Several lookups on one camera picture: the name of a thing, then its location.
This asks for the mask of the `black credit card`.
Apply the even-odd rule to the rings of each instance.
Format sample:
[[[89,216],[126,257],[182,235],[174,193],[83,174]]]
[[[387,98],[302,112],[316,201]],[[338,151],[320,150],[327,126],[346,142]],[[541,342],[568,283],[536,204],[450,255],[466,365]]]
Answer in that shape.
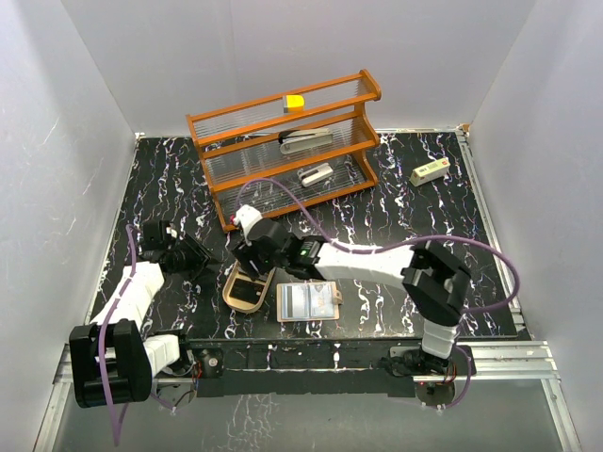
[[[261,283],[235,279],[229,297],[236,301],[254,305],[262,298],[264,288],[265,285]]]

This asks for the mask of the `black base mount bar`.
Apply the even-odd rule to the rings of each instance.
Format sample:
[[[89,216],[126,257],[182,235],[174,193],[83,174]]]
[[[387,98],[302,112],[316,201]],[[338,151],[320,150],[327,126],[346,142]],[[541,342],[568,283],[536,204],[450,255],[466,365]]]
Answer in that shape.
[[[416,383],[385,367],[391,347],[415,340],[192,340],[200,394],[416,396]]]

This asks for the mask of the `pink leather card holder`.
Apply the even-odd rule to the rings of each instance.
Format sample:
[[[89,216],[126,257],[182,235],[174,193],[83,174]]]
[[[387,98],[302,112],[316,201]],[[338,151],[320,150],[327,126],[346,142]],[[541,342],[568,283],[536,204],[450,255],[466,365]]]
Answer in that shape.
[[[289,282],[276,286],[279,322],[338,320],[342,303],[335,282]]]

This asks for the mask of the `white staples box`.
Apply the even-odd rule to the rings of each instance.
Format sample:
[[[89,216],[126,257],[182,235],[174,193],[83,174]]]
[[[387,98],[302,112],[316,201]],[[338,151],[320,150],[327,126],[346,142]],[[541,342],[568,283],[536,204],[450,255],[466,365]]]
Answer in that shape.
[[[449,160],[441,158],[417,167],[412,171],[410,182],[413,186],[422,186],[448,174]]]

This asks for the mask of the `beige card box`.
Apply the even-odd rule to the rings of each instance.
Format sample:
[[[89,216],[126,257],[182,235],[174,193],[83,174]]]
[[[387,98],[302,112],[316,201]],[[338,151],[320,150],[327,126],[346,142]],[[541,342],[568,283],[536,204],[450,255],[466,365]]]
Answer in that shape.
[[[251,277],[235,261],[234,267],[222,289],[224,302],[233,310],[252,314],[258,311],[269,291],[275,268],[267,275],[261,275],[258,280]]]

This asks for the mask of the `large grey black stapler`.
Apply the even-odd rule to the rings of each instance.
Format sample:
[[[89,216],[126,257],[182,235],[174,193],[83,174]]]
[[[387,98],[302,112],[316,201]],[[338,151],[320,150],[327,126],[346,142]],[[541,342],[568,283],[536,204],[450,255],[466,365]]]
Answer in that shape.
[[[285,131],[278,136],[281,154],[290,155],[333,142],[333,133],[329,128],[315,128]]]

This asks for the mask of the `orange wooden shelf rack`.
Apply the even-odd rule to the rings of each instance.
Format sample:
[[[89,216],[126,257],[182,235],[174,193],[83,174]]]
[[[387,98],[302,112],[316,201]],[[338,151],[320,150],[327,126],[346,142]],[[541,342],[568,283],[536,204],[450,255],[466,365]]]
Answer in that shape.
[[[382,90],[366,69],[257,100],[187,116],[221,228],[233,230],[240,204],[268,217],[296,204],[266,184],[273,178],[305,205],[370,188],[367,159],[379,138],[366,104]]]

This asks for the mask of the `small white stapler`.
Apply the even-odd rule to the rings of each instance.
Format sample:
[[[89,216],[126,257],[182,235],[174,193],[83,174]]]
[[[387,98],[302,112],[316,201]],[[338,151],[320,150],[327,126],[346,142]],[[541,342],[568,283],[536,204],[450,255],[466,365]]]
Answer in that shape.
[[[300,173],[299,180],[303,187],[309,187],[330,178],[333,173],[331,165],[323,163]]]

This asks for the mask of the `yellow grey tape dispenser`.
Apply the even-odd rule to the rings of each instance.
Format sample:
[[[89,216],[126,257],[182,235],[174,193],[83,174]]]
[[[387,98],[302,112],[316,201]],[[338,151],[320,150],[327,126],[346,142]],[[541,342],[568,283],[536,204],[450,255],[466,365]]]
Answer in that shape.
[[[286,114],[303,112],[305,99],[300,94],[287,94],[283,97],[283,110]]]

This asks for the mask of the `silver patterned credit card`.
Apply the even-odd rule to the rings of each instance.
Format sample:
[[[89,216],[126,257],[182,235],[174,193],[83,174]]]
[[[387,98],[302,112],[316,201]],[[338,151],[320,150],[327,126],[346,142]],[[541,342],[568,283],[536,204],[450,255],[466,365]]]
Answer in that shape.
[[[334,316],[334,293],[329,283],[312,283],[309,287],[309,296],[312,317]]]

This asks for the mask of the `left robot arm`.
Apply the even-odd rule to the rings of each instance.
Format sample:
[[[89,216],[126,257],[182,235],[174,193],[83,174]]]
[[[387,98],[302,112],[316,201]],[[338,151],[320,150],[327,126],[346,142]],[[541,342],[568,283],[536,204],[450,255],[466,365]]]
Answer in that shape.
[[[126,233],[130,265],[103,309],[70,333],[74,395],[82,408],[144,401],[157,374],[183,376],[192,369],[195,354],[184,331],[144,337],[144,319],[167,277],[203,283],[220,269],[207,247],[167,220],[127,225]]]

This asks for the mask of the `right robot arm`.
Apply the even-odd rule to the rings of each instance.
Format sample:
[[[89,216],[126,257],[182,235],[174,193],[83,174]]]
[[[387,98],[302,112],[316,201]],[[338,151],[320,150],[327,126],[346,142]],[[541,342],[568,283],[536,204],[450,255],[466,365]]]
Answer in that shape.
[[[257,215],[233,218],[243,238],[232,254],[256,279],[280,268],[299,280],[360,280],[404,289],[423,317],[420,347],[396,361],[411,374],[443,374],[452,365],[461,311],[471,274],[440,243],[380,250],[345,246],[317,235],[298,237],[280,223]]]

